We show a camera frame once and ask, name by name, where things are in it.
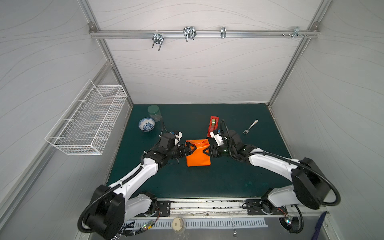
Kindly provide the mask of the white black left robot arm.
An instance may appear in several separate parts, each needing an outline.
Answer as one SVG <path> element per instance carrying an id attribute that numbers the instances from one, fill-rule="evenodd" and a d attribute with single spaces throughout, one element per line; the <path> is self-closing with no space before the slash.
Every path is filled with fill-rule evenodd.
<path id="1" fill-rule="evenodd" d="M 78 230 L 82 233 L 97 233 L 105 240 L 121 234 L 125 221 L 152 211 L 157 201 L 151 194 L 139 194 L 134 198 L 133 193 L 167 165 L 169 160 L 192 155 L 196 149 L 190 143 L 170 148 L 158 144 L 144 152 L 140 164 L 119 181 L 97 187 L 89 205 L 78 219 Z"/>

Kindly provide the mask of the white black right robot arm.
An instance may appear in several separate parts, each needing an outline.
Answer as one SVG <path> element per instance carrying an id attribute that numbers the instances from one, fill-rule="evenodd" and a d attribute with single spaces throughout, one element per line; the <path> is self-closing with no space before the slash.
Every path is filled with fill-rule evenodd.
<path id="1" fill-rule="evenodd" d="M 203 148 L 203 154 L 213 158 L 229 156 L 237 162 L 248 162 L 290 181 L 290 185 L 269 189 L 261 197 L 257 207 L 266 215 L 287 205 L 304 205 L 317 210 L 321 206 L 334 207 L 341 203 L 340 192 L 312 159 L 290 159 L 243 142 L 224 140 L 217 143 L 214 139 L 209 139 L 209 146 Z"/>

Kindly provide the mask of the orange wrapping paper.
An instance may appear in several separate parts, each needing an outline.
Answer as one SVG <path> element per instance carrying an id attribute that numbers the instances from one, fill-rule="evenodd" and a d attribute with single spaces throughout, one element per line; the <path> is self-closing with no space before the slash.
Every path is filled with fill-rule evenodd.
<path id="1" fill-rule="evenodd" d="M 186 156 L 188 167 L 203 167 L 211 165 L 211 157 L 203 154 L 203 149 L 210 146 L 208 139 L 203 140 L 189 140 L 195 145 L 195 151 L 192 155 Z"/>

